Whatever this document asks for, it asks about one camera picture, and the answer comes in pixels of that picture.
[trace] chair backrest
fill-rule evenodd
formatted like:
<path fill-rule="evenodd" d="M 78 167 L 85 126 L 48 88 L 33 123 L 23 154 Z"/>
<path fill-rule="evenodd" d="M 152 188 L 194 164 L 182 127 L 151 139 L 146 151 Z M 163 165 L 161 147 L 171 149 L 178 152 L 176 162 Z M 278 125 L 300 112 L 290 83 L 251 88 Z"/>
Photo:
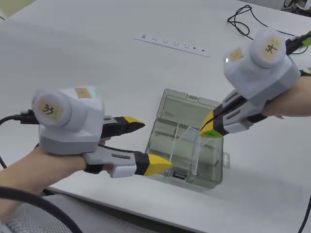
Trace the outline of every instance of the chair backrest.
<path fill-rule="evenodd" d="M 84 233 L 157 233 L 98 211 L 65 195 L 45 197 L 69 215 Z M 71 233 L 66 226 L 44 210 L 21 205 L 6 222 L 12 233 Z"/>

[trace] white desk surface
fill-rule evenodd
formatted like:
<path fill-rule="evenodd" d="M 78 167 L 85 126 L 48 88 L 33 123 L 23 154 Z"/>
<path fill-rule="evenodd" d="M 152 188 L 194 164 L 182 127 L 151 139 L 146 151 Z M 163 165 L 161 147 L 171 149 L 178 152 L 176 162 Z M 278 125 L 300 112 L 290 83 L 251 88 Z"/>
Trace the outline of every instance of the white desk surface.
<path fill-rule="evenodd" d="M 30 108 L 39 87 L 94 85 L 108 115 L 133 116 L 147 125 L 108 144 L 144 151 L 165 88 L 217 101 L 232 90 L 223 76 L 223 55 L 249 40 L 226 19 L 243 5 L 234 0 L 37 0 L 0 25 L 1 115 Z M 310 30 L 311 18 L 259 6 L 254 12 L 282 31 Z M 252 36 L 262 28 L 250 14 L 240 19 Z M 201 46 L 210 58 L 132 39 L 141 33 Z M 310 52 L 295 60 L 310 66 Z M 311 190 L 310 123 L 310 118 L 270 118 L 227 136 L 231 169 L 224 170 L 224 181 L 214 190 L 83 172 L 52 188 L 197 232 L 296 232 Z M 17 124 L 0 128 L 1 155 L 8 164 L 37 142 L 35 126 Z"/>

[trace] gray gripper finger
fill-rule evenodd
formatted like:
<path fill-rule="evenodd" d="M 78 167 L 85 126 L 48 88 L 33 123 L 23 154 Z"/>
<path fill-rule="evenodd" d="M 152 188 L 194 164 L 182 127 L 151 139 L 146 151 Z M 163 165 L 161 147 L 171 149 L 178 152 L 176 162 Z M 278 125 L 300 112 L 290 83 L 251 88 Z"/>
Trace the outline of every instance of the gray gripper finger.
<path fill-rule="evenodd" d="M 110 176 L 113 178 L 133 176 L 136 171 L 135 155 L 132 152 L 98 146 L 95 152 L 83 153 L 82 156 L 89 165 L 112 165 Z"/>

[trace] human hand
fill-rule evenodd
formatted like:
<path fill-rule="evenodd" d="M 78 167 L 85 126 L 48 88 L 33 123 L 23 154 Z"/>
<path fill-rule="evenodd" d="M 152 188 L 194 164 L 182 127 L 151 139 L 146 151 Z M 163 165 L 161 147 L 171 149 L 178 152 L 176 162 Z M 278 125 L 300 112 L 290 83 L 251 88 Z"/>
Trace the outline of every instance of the human hand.
<path fill-rule="evenodd" d="M 7 186 L 39 194 L 46 187 L 85 168 L 86 162 L 81 155 L 51 155 L 37 147 L 1 174 L 5 176 L 2 180 L 7 181 Z M 112 168 L 104 166 L 104 170 L 109 172 Z"/>

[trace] human arm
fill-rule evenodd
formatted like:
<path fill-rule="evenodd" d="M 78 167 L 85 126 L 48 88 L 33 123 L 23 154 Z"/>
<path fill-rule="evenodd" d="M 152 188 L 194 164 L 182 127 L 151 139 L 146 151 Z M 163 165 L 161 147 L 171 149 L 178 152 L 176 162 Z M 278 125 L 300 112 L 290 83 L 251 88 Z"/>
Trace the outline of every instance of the human arm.
<path fill-rule="evenodd" d="M 301 77 L 295 86 L 266 104 L 262 114 L 266 117 L 311 116 L 311 77 Z"/>
<path fill-rule="evenodd" d="M 84 170 L 86 163 L 80 155 L 56 156 L 34 149 L 21 160 L 0 171 L 0 186 L 16 188 L 32 194 L 42 190 L 76 171 Z M 5 222 L 19 202 L 0 199 L 0 220 Z"/>

